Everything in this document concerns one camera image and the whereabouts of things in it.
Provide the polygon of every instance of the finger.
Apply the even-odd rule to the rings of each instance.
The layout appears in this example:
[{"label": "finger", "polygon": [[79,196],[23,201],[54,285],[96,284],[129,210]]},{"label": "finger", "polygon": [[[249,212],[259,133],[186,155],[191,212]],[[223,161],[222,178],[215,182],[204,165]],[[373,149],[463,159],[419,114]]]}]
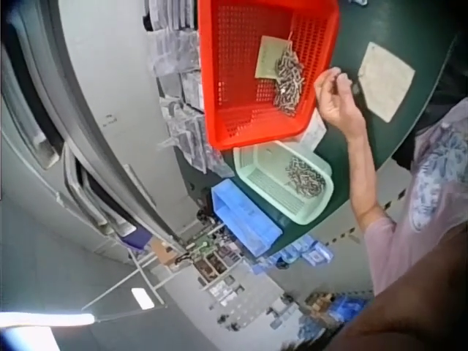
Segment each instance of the finger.
[{"label": "finger", "polygon": [[341,73],[336,79],[336,90],[340,97],[341,103],[346,106],[355,105],[354,96],[351,91],[352,81],[348,78],[346,73]]},{"label": "finger", "polygon": [[320,91],[322,90],[323,82],[325,82],[327,76],[337,76],[339,73],[341,73],[341,69],[339,69],[338,67],[334,67],[331,69],[327,69],[318,76],[318,78],[314,82],[315,94],[317,95],[317,98],[319,98],[320,96]]},{"label": "finger", "polygon": [[340,72],[340,70],[331,70],[330,74],[325,77],[320,89],[319,104],[333,107],[333,85]]}]

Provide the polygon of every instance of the floral shirt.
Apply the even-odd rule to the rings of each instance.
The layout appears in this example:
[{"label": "floral shirt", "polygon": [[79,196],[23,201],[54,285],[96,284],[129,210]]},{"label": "floral shirt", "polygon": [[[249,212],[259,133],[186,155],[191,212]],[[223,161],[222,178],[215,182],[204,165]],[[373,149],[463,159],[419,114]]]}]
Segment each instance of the floral shirt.
[{"label": "floral shirt", "polygon": [[401,220],[377,220],[364,234],[374,294],[468,221],[468,98],[416,139],[413,179]]}]

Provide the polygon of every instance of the light green plastic tray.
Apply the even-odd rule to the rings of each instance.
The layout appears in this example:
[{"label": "light green plastic tray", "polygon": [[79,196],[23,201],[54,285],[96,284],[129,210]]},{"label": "light green plastic tray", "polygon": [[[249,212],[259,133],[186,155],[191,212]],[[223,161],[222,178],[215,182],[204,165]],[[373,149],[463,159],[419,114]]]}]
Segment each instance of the light green plastic tray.
[{"label": "light green plastic tray", "polygon": [[[333,194],[330,165],[296,142],[273,141],[234,148],[233,156],[239,178],[297,224],[316,219]],[[286,167],[293,156],[305,161],[325,180],[325,188],[318,196],[305,198],[287,185],[290,179]]]}]

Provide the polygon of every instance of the fluorescent light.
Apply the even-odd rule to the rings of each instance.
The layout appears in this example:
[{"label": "fluorescent light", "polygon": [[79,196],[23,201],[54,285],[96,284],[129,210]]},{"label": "fluorescent light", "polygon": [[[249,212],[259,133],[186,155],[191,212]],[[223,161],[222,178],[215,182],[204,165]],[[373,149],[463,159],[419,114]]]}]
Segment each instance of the fluorescent light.
[{"label": "fluorescent light", "polygon": [[148,293],[142,287],[132,288],[132,294],[140,305],[141,309],[152,309],[154,302],[150,299]]},{"label": "fluorescent light", "polygon": [[49,327],[19,327],[3,331],[12,350],[60,351]]},{"label": "fluorescent light", "polygon": [[95,321],[92,314],[40,314],[1,312],[0,328],[20,326],[76,327],[90,325]]}]

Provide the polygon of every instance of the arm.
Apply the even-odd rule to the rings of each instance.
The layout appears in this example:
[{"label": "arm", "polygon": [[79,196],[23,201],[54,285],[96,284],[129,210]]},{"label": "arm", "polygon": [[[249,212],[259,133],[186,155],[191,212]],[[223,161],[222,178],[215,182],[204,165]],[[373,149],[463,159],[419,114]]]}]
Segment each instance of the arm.
[{"label": "arm", "polygon": [[377,202],[377,175],[366,130],[360,137],[347,140],[350,158],[351,206],[363,231],[378,219],[386,217]]},{"label": "arm", "polygon": [[355,104],[351,80],[338,68],[322,73],[315,82],[320,115],[341,130],[350,158],[351,205],[362,231],[387,215],[377,202],[377,177],[366,120]]}]

